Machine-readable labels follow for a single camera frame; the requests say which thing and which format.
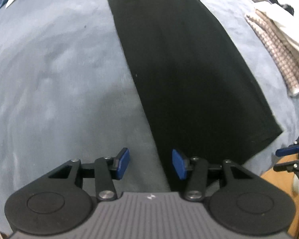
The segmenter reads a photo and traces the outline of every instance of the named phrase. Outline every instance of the black fabric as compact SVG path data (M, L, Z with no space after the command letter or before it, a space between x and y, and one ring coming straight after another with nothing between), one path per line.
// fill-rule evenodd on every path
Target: black fabric
M242 56L199 0L108 1L172 190L184 186L173 148L242 164L281 133Z

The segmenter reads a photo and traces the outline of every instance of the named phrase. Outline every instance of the gray fabric surface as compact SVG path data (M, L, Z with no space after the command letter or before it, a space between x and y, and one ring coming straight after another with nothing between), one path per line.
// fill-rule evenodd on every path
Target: gray fabric surface
M299 100L288 98L244 20L251 0L201 1L233 39L285 130L246 164L260 174L297 136ZM168 190L107 0L17 0L2 8L0 230L10 232L3 207L13 191L68 159L91 162L122 147L130 148L131 163L118 191Z

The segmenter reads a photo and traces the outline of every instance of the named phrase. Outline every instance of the plaid cloth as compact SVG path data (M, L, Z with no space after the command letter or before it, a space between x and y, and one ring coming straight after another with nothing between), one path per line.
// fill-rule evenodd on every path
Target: plaid cloth
M264 20L265 15L245 15L245 19L264 44L276 63L290 96L299 96L299 63L290 51L290 44L283 42L275 33L277 30L269 21Z

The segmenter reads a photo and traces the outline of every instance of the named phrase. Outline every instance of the ribbed gray panel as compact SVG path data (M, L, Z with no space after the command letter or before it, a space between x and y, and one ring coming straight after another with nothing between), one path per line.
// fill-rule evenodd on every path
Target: ribbed gray panel
M177 192L125 192L102 202L76 229L51 237L17 232L12 239L290 239L286 233L267 237L236 234L216 223L200 203L187 202Z

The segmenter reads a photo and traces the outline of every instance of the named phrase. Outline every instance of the black pants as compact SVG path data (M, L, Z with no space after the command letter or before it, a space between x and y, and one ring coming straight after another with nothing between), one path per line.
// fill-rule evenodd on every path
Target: black pants
M242 164L281 133L239 51L199 0L108 1L172 190L183 189L173 148Z

